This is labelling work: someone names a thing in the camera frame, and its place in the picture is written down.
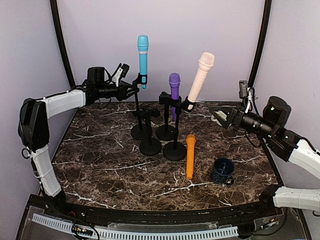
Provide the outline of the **orange microphone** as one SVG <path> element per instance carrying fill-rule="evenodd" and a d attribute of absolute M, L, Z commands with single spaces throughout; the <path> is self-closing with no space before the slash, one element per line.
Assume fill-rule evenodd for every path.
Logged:
<path fill-rule="evenodd" d="M 194 175 L 194 164 L 195 164 L 195 145 L 196 136 L 189 134 L 186 138 L 187 154 L 186 154 L 186 178 L 188 180 L 193 179 Z"/>

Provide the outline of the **black stand of blue microphone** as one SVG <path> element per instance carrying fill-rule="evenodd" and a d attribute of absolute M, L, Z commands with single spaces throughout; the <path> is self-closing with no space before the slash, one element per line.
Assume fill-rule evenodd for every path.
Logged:
<path fill-rule="evenodd" d="M 132 82 L 132 84 L 137 85 L 137 87 L 138 87 L 138 85 L 141 85 L 141 76 L 139 73 L 138 73 L 137 78 Z M 135 126 L 133 126 L 131 128 L 130 134 L 133 139 L 142 141 L 143 139 L 147 138 L 147 136 L 148 136 L 147 135 L 147 125 L 142 122 L 138 94 L 134 95 L 134 98 L 135 98 L 136 110 L 133 113 L 133 115 L 137 117 L 138 124 L 136 124 Z"/>

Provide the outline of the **black stand of orange microphone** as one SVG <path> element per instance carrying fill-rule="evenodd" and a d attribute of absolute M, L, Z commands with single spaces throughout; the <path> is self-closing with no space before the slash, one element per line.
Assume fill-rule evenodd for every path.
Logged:
<path fill-rule="evenodd" d="M 140 152 L 145 156 L 155 156 L 157 155 L 161 149 L 162 144 L 160 141 L 154 137 L 152 137 L 153 130 L 151 126 L 151 117 L 157 118 L 160 116 L 160 111 L 157 108 L 153 108 L 150 110 L 143 110 L 140 113 L 142 119 L 145 119 L 146 125 L 146 134 L 147 138 L 143 139 L 139 144 Z"/>

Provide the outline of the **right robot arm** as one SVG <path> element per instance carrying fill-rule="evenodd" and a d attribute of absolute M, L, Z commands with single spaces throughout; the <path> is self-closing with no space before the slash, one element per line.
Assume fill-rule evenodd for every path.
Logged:
<path fill-rule="evenodd" d="M 315 177 L 320 176 L 320 152 L 311 142 L 299 134 L 288 130 L 285 125 L 291 107 L 280 97 L 271 96 L 263 109 L 263 114 L 245 112 L 240 106 L 213 106 L 210 113 L 227 129 L 239 128 L 256 134 L 265 140 L 266 146 L 280 159 L 295 164 Z M 266 217 L 277 208 L 296 208 L 319 212 L 320 191 L 318 189 L 297 189 L 273 184 L 261 195 L 255 205 L 255 213 Z"/>

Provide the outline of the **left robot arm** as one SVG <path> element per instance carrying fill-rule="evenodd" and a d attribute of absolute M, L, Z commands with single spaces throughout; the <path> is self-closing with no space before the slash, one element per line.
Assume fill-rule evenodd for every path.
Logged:
<path fill-rule="evenodd" d="M 89 106 L 100 99 L 116 98 L 122 101 L 138 93 L 138 85 L 146 84 L 148 76 L 139 73 L 136 80 L 127 83 L 123 78 L 128 71 L 127 64 L 119 64 L 113 75 L 104 67 L 90 67 L 81 85 L 50 96 L 24 100 L 19 113 L 18 135 L 24 150 L 28 152 L 26 157 L 31 158 L 36 178 L 48 197 L 64 196 L 49 154 L 49 119 L 69 110 Z"/>

